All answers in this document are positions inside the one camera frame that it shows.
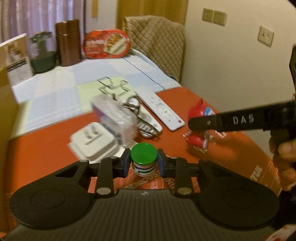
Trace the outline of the person's right hand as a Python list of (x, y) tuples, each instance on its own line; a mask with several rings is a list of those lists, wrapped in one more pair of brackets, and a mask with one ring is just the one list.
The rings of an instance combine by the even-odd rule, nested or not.
[(278, 169), (280, 185), (283, 191), (289, 191), (295, 186), (295, 139), (281, 143), (278, 147), (273, 141), (269, 140), (269, 149), (273, 154), (273, 165)]

